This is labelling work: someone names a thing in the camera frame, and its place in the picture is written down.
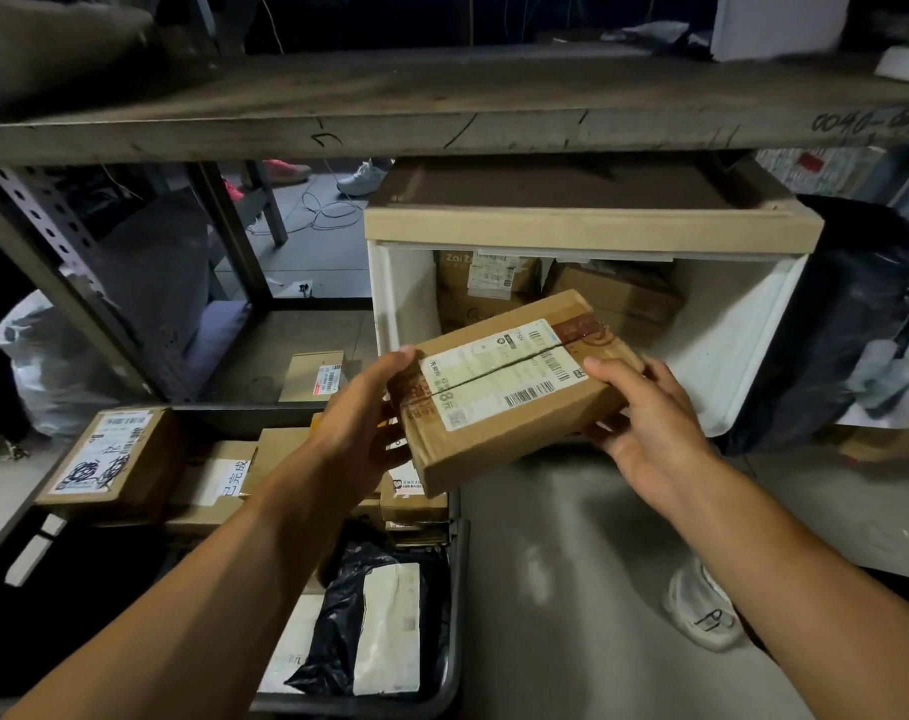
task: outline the black garbage bag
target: black garbage bag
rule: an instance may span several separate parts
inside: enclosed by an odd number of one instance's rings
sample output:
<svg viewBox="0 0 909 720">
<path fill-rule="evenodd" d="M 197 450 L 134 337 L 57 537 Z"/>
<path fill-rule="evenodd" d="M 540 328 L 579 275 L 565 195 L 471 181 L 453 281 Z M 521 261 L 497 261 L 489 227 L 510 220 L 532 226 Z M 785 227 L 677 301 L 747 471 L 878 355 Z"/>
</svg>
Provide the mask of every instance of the black garbage bag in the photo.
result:
<svg viewBox="0 0 909 720">
<path fill-rule="evenodd" d="M 450 626 L 450 569 L 440 548 L 400 549 L 372 542 L 349 543 L 314 626 L 304 664 L 285 682 L 308 695 L 353 694 L 354 661 L 364 622 L 364 580 L 391 564 L 417 564 L 420 572 L 421 686 L 392 697 L 433 697 L 444 676 Z"/>
<path fill-rule="evenodd" d="M 793 447 L 854 403 L 847 385 L 869 342 L 909 342 L 909 222 L 879 204 L 798 199 L 825 221 L 722 453 Z"/>
</svg>

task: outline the pink shoe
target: pink shoe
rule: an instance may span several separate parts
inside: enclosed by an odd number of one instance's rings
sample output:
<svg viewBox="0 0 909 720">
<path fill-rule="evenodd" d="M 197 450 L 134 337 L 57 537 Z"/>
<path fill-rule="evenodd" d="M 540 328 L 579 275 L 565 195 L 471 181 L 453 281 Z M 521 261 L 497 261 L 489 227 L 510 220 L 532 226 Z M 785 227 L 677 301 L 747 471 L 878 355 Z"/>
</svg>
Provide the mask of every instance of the pink shoe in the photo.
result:
<svg viewBox="0 0 909 720">
<path fill-rule="evenodd" d="M 272 187 L 289 187 L 301 184 L 311 176 L 311 168 L 306 164 L 288 164 L 280 159 L 265 159 L 264 169 L 268 174 L 268 183 Z M 254 182 L 248 176 L 247 168 L 241 171 L 241 181 L 248 189 L 254 188 Z"/>
<path fill-rule="evenodd" d="M 244 199 L 244 192 L 223 177 L 221 177 L 221 179 L 224 180 L 224 188 L 228 190 L 228 197 L 231 198 L 232 202 L 238 203 Z"/>
</svg>

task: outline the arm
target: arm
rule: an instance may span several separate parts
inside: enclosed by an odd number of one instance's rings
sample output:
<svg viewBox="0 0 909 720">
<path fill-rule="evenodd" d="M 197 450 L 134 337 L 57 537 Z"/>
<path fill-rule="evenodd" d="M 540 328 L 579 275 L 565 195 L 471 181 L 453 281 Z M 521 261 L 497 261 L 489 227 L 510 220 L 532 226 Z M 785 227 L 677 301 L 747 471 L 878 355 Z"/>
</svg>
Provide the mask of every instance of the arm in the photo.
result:
<svg viewBox="0 0 909 720">
<path fill-rule="evenodd" d="M 661 362 L 586 371 L 631 405 L 587 430 L 701 556 L 818 718 L 909 720 L 909 604 L 716 457 Z"/>
<path fill-rule="evenodd" d="M 355 378 L 308 443 L 174 570 L 45 677 L 8 718 L 243 717 L 307 579 L 351 509 L 410 459 L 381 397 L 410 364 Z"/>
</svg>

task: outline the shoe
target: shoe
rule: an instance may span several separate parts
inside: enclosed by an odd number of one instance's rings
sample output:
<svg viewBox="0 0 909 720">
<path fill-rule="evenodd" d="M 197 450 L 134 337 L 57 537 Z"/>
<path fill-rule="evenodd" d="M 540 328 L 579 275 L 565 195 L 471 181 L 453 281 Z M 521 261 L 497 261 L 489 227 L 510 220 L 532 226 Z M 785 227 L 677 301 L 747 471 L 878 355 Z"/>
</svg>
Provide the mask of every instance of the shoe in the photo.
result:
<svg viewBox="0 0 909 720">
<path fill-rule="evenodd" d="M 712 652 L 723 652 L 744 636 L 734 604 L 697 556 L 675 571 L 661 605 L 681 634 Z"/>
<path fill-rule="evenodd" d="M 292 184 L 302 184 L 310 179 L 312 170 L 306 164 L 288 164 L 280 159 L 265 159 L 264 170 L 268 175 L 268 184 L 272 187 L 289 187 Z M 255 183 L 248 174 L 248 168 L 241 170 L 241 181 L 248 189 L 254 189 Z"/>
<path fill-rule="evenodd" d="M 231 198 L 233 203 L 239 203 L 244 199 L 244 192 L 235 187 L 230 181 L 221 177 L 221 180 L 224 181 L 224 188 L 228 190 L 228 197 Z"/>
<path fill-rule="evenodd" d="M 387 176 L 387 171 L 376 167 L 368 159 L 351 176 L 337 180 L 337 188 L 348 197 L 366 197 L 376 192 Z"/>
</svg>

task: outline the white sneaker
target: white sneaker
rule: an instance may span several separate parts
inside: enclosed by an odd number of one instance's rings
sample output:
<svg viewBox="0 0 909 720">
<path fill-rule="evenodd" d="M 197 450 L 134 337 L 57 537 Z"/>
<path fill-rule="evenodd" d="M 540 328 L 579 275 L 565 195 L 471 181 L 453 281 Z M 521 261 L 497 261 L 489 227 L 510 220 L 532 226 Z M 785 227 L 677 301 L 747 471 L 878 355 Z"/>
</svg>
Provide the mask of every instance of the white sneaker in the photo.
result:
<svg viewBox="0 0 909 720">
<path fill-rule="evenodd" d="M 337 188 L 348 197 L 366 197 L 376 192 L 387 176 L 387 171 L 367 159 L 351 176 L 337 180 Z"/>
<path fill-rule="evenodd" d="M 744 636 L 731 599 L 697 556 L 674 572 L 661 605 L 681 634 L 712 652 L 723 652 Z"/>
</svg>

